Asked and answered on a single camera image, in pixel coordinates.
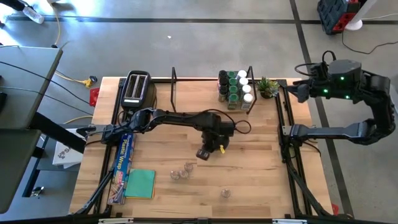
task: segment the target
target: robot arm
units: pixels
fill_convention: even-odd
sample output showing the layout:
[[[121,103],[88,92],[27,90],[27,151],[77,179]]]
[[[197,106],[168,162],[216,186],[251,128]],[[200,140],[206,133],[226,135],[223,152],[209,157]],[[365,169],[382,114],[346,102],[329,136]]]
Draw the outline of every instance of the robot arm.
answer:
[[[352,60],[335,60],[329,67],[325,62],[310,69],[308,80],[294,82],[287,90],[303,103],[309,97],[352,100],[354,104],[364,101],[371,107],[373,119],[354,123],[345,128],[309,128],[302,124],[285,127],[285,132],[294,139],[347,139],[355,144],[368,145],[390,135],[396,128],[394,105],[389,94],[390,79],[361,69],[361,64]]]
[[[221,146],[227,148],[229,137],[233,136],[235,124],[232,121],[221,121],[215,113],[202,111],[197,114],[172,113],[163,110],[146,108],[133,114],[130,121],[120,126],[105,127],[101,142],[115,145],[125,133],[145,133],[152,131],[160,124],[171,124],[193,127],[202,132],[203,145],[197,152],[197,157],[207,160],[210,153]]]

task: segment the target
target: concrete floor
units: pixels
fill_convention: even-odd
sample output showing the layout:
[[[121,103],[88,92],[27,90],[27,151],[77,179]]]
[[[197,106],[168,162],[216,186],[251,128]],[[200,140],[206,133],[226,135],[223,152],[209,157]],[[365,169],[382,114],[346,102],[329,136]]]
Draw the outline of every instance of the concrete floor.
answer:
[[[44,1],[31,0],[36,10],[52,15]],[[295,0],[301,20],[318,19],[317,0]],[[396,0],[380,0],[366,17],[398,12]],[[100,18],[185,18],[185,19],[294,19],[289,0],[63,0],[57,5],[61,16]],[[14,13],[0,6],[0,13]],[[3,44],[49,47],[57,37],[57,23],[42,25],[31,21],[15,21],[14,13],[0,30]],[[385,18],[398,20],[398,16]],[[154,77],[169,77],[176,67],[180,77],[215,77],[221,69],[253,66],[258,77],[300,77],[293,68],[304,63],[296,25],[266,23],[192,23],[192,22],[61,22],[60,44],[69,42],[58,70],[76,79],[96,75],[123,76],[130,70],[147,70]],[[395,77],[398,71],[398,45],[377,49],[371,55],[349,51],[341,44],[341,36],[327,36],[320,25],[302,25],[310,59],[321,60],[325,50],[333,50],[338,58],[363,63],[363,68],[380,75]],[[345,42],[355,49],[371,50],[373,46],[396,41],[396,25],[365,25],[357,32],[347,32]],[[54,76],[55,81],[73,88],[77,95],[88,99],[88,90],[77,83]],[[92,112],[93,109],[75,100],[56,86],[46,94]],[[346,126],[371,117],[363,103],[323,100],[330,126]],[[314,123],[320,126],[313,100],[310,109]],[[44,99],[39,111],[55,122],[63,123],[79,111]],[[78,123],[88,124],[83,120]],[[335,141],[348,195],[357,219],[398,222],[398,175],[395,172],[398,151],[394,140],[398,132],[372,146],[357,146],[348,141]],[[340,196],[325,143],[320,142],[323,168],[331,201],[341,208]],[[10,210],[0,220],[65,215],[76,181],[76,174],[42,172],[37,185],[48,191],[40,198],[21,198],[21,182]]]

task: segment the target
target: table leg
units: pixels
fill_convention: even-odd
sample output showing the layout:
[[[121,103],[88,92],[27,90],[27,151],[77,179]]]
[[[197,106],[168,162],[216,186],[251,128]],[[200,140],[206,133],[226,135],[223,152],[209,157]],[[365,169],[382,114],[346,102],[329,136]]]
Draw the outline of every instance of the table leg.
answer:
[[[86,142],[84,140],[70,133],[65,128],[57,125],[38,112],[34,115],[32,122],[30,123],[30,128],[41,130],[43,134],[48,137],[55,139],[80,153],[83,153],[85,150]]]

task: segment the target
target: succulent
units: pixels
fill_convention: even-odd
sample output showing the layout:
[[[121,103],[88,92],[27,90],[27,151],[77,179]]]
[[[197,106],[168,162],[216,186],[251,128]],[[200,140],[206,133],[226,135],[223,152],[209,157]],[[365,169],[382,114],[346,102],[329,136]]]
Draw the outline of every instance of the succulent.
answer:
[[[272,81],[266,77],[262,77],[257,82],[258,90],[267,97],[275,97],[278,94],[279,84],[277,81]]]

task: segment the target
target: wooden table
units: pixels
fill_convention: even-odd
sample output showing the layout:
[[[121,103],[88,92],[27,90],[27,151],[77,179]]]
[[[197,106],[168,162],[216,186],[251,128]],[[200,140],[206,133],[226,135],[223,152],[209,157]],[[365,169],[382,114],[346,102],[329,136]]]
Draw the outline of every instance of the wooden table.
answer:
[[[298,79],[287,79],[287,82],[295,80]],[[118,83],[118,77],[103,78],[93,124],[111,122]],[[157,108],[172,111],[170,84],[156,84],[156,87]],[[293,215],[287,169],[281,163],[278,145],[275,100],[265,100],[258,94],[256,105],[246,115],[228,111],[226,103],[218,102],[217,96],[216,81],[177,82],[177,111],[223,110],[236,121],[248,120],[252,131],[246,135],[236,133],[225,154],[216,151],[208,161],[195,157],[201,146],[201,133],[193,128],[160,125],[151,132],[139,134],[132,167],[156,170],[155,196],[152,200],[127,199],[125,205],[113,206],[113,215],[116,212],[134,218],[281,218],[286,213]],[[290,99],[295,122],[311,125],[308,105],[297,103],[292,95]],[[93,136],[89,141],[99,138]],[[85,149],[70,212],[81,208],[97,188],[104,152],[105,145],[100,143]],[[308,188],[331,213],[319,153],[306,145],[301,147],[301,152]],[[172,180],[170,171],[183,169],[186,162],[194,164],[190,178]],[[230,198],[221,197],[222,189],[231,190]],[[104,192],[102,209],[108,198],[108,190]],[[299,188],[298,198],[304,211]]]

